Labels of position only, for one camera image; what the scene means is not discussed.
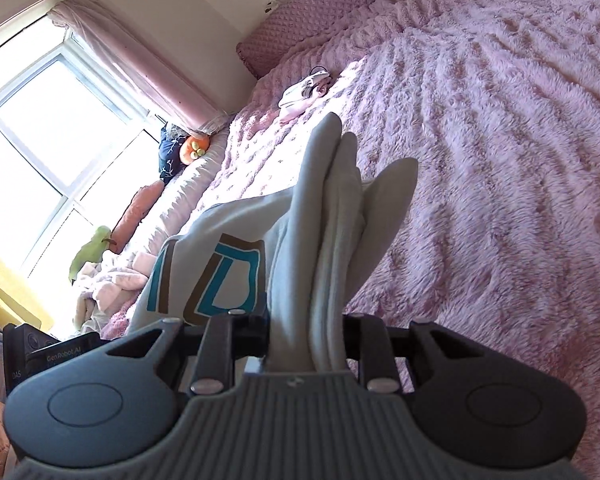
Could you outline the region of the white t-shirt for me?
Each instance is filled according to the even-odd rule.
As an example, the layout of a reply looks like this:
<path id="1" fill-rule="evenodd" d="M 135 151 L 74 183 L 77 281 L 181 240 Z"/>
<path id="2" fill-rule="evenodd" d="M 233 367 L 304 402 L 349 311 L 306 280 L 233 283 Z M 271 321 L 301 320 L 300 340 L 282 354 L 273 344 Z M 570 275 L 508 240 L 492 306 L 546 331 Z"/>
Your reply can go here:
<path id="1" fill-rule="evenodd" d="M 129 330 L 160 318 L 202 325 L 215 315 L 268 315 L 270 372 L 347 366 L 343 310 L 403 223 L 418 162 L 399 158 L 365 182 L 358 139 L 327 114 L 313 129 L 294 186 L 211 207 L 162 246 Z"/>

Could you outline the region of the small pink folded clothes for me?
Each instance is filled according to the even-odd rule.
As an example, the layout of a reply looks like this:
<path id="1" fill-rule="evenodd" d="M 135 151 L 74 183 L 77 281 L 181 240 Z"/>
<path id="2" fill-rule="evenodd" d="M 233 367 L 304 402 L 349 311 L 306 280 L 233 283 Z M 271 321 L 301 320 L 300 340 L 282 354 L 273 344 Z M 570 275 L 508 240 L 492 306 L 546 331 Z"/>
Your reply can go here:
<path id="1" fill-rule="evenodd" d="M 323 66 L 315 66 L 309 75 L 287 88 L 278 101 L 278 118 L 288 124 L 301 116 L 317 99 L 322 98 L 332 85 L 332 75 Z"/>

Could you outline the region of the green plush toy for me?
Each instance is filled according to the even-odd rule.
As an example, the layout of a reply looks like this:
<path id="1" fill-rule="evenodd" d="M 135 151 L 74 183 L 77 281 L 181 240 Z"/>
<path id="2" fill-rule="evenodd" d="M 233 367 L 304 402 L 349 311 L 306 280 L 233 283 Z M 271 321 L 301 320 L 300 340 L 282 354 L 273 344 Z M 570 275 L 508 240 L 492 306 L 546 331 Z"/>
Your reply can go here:
<path id="1" fill-rule="evenodd" d="M 99 263 L 102 261 L 102 255 L 111 245 L 116 242 L 111 238 L 112 229 L 106 226 L 99 226 L 91 239 L 84 244 L 73 257 L 69 266 L 69 283 L 73 284 L 78 277 L 85 263 Z"/>

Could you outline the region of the orange plush toy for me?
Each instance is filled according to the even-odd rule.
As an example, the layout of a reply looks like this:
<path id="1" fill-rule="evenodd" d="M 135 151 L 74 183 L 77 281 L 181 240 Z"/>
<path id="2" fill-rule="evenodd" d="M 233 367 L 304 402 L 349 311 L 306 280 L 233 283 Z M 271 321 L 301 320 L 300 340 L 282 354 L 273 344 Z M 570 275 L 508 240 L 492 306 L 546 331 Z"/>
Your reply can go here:
<path id="1" fill-rule="evenodd" d="M 210 136 L 189 136 L 180 147 L 180 161 L 183 165 L 192 162 L 206 154 L 210 146 Z"/>

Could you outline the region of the window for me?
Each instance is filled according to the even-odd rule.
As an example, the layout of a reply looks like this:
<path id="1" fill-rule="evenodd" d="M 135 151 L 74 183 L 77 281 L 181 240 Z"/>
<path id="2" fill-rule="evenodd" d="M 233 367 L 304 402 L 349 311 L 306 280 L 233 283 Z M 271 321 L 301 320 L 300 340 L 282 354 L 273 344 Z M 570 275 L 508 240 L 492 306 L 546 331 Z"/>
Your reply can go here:
<path id="1" fill-rule="evenodd" d="M 156 180 L 166 122 L 43 16 L 0 47 L 0 257 L 63 280 L 99 226 Z"/>

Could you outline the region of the pink curtain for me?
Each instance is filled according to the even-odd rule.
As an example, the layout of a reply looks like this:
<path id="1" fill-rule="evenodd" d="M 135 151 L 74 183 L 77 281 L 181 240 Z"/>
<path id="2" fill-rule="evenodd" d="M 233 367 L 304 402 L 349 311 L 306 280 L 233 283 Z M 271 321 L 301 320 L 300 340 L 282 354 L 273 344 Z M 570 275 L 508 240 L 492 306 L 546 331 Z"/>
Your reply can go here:
<path id="1" fill-rule="evenodd" d="M 169 122 L 208 134 L 228 123 L 221 107 L 98 0 L 62 0 L 48 16 L 78 36 L 110 73 L 140 92 Z"/>

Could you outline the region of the pink fluffy blanket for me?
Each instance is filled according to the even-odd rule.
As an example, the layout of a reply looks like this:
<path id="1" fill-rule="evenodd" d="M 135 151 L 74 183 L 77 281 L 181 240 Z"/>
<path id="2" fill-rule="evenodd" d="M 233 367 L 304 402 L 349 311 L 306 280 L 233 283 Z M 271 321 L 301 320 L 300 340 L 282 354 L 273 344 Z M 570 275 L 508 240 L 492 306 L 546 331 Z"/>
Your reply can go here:
<path id="1" fill-rule="evenodd" d="M 327 93 L 282 124 L 284 91 Z M 574 461 L 600 479 L 600 0 L 376 0 L 303 40 L 254 87 L 206 209 L 289 188 L 338 114 L 364 179 L 419 163 L 407 219 L 350 309 L 431 320 L 583 399 Z"/>

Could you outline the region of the purple quilted headboard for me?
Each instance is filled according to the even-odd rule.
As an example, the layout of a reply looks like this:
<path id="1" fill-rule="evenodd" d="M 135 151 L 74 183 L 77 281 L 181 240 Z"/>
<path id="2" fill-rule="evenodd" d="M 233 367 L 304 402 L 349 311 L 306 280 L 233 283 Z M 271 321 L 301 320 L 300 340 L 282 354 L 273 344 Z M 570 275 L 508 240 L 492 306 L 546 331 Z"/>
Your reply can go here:
<path id="1" fill-rule="evenodd" d="M 347 13 L 375 0 L 285 0 L 237 46 L 238 58 L 260 79 L 301 41 L 326 32 Z"/>

